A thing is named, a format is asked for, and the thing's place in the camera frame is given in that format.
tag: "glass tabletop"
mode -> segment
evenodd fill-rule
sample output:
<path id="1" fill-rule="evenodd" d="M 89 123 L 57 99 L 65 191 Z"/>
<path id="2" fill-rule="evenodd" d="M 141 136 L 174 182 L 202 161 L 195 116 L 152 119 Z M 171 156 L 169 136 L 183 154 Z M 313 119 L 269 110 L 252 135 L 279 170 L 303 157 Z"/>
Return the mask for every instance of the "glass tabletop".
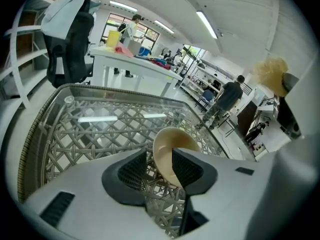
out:
<path id="1" fill-rule="evenodd" d="M 227 157 L 201 119 L 182 101 L 79 84 L 57 89 L 28 134 L 21 155 L 18 194 L 23 202 L 36 189 L 76 164 L 128 150 L 147 150 L 142 191 L 150 217 L 172 238 L 178 236 L 185 193 L 162 178 L 153 160 L 161 129 L 179 128 L 204 154 Z"/>

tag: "yellow container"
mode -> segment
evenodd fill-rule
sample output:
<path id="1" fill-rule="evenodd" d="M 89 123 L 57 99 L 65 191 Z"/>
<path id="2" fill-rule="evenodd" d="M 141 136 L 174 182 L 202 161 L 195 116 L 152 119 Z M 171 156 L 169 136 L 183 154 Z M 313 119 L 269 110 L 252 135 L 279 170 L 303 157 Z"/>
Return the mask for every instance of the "yellow container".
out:
<path id="1" fill-rule="evenodd" d="M 115 48 L 119 42 L 121 33 L 114 30 L 109 30 L 108 38 L 106 40 L 105 46 Z"/>

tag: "tan hair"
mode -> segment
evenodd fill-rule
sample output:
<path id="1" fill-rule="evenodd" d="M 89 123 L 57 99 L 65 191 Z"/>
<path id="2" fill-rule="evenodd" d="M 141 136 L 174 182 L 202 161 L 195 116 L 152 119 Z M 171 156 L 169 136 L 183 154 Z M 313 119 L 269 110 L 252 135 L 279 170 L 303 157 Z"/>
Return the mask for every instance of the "tan hair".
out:
<path id="1" fill-rule="evenodd" d="M 287 71 L 288 65 L 282 58 L 267 58 L 265 62 L 256 64 L 253 76 L 258 84 L 268 87 L 277 96 L 285 97 L 287 91 L 282 86 L 282 78 Z"/>

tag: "man in dark shirt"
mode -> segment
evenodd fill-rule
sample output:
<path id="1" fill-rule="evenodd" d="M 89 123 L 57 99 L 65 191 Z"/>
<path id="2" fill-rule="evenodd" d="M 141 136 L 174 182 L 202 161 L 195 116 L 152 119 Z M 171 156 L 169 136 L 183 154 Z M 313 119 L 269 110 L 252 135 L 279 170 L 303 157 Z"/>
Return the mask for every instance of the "man in dark shirt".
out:
<path id="1" fill-rule="evenodd" d="M 221 117 L 226 113 L 226 111 L 229 111 L 238 105 L 243 94 L 240 84 L 242 84 L 244 81 L 244 76 L 239 75 L 235 82 L 227 82 L 221 87 L 219 93 L 214 98 L 215 103 L 202 118 L 202 121 L 206 123 L 215 115 L 215 118 L 209 127 L 210 130 L 213 130 L 218 125 Z M 195 128 L 200 129 L 201 126 L 201 124 L 197 124 Z"/>

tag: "white ceiling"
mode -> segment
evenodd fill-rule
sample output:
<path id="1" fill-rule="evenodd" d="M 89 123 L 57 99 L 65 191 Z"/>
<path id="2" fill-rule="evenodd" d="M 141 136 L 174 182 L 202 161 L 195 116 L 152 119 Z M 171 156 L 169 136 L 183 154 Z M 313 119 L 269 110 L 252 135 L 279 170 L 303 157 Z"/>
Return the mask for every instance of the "white ceiling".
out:
<path id="1" fill-rule="evenodd" d="M 139 13 L 150 20 L 160 19 L 175 32 L 176 42 L 206 49 L 244 68 L 272 55 L 280 54 L 291 60 L 292 56 L 295 57 L 292 53 L 304 53 L 317 47 L 308 25 L 289 0 L 123 1 L 140 6 Z M 197 16 L 197 10 L 204 11 L 223 37 L 212 38 Z M 303 48 L 296 48 L 299 51 L 288 51 L 300 44 Z M 305 64 L 309 57 L 301 57 L 303 63 L 300 64 Z"/>

